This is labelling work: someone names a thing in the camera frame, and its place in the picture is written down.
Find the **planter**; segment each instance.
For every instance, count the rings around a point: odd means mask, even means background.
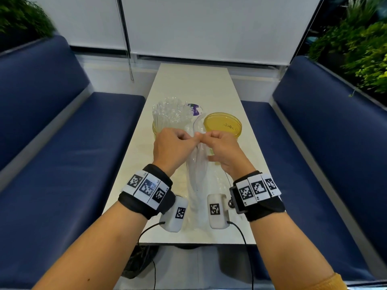
[[[0,32],[0,53],[39,39],[35,29],[8,28]]]
[[[352,85],[359,85],[361,80],[355,75],[347,74],[346,70],[342,67],[345,64],[345,56],[338,53],[323,53],[318,59],[318,63],[328,68],[332,72],[336,73],[340,77],[344,78]],[[360,88],[370,97],[382,103],[384,106],[387,106],[387,93],[374,92],[373,90],[367,90],[365,88]]]

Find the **booth seat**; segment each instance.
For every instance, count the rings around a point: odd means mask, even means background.
[[[387,262],[387,112],[304,56],[293,60],[273,98]],[[242,104],[288,214],[344,280],[374,280],[273,108]],[[268,278],[257,250],[254,259],[257,278]]]
[[[89,83],[61,36],[0,56],[0,170]],[[92,93],[0,192],[0,288],[32,288],[102,214],[144,103]]]

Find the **yellow sleeve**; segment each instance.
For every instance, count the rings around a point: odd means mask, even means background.
[[[347,285],[345,285],[341,276],[335,273],[331,278],[303,290],[347,290]]]

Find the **purple sticker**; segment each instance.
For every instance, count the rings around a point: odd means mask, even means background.
[[[203,109],[199,105],[188,104],[188,106],[190,106],[192,114],[194,116],[199,116],[203,112]]]

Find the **white table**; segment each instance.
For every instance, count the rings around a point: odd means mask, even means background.
[[[126,151],[104,212],[118,199],[122,187],[128,182],[134,172],[142,170],[153,161],[152,108],[153,105],[166,97],[177,97],[182,101],[201,106],[206,114],[226,112],[237,117],[242,123],[242,134],[238,142],[244,153],[261,172],[268,172],[265,159],[255,139],[246,113],[240,102],[234,84],[226,68],[193,66],[181,64],[161,64],[152,85],[148,99],[141,113],[132,140]],[[225,185],[221,188],[209,189],[210,193],[224,193],[230,198],[228,180],[219,164],[209,163],[208,170],[218,177],[223,177]],[[172,176],[172,191],[188,198],[186,183],[186,167],[181,166]],[[147,244],[243,244],[243,239],[237,229],[230,227],[223,230],[210,228],[206,203],[202,206],[204,222],[191,222],[189,209],[184,219],[183,228],[178,233],[170,233],[160,226],[150,229],[140,240]],[[242,230],[246,242],[255,244],[250,226],[243,214],[230,210],[230,221]],[[147,227],[159,222],[161,214],[149,220]]]

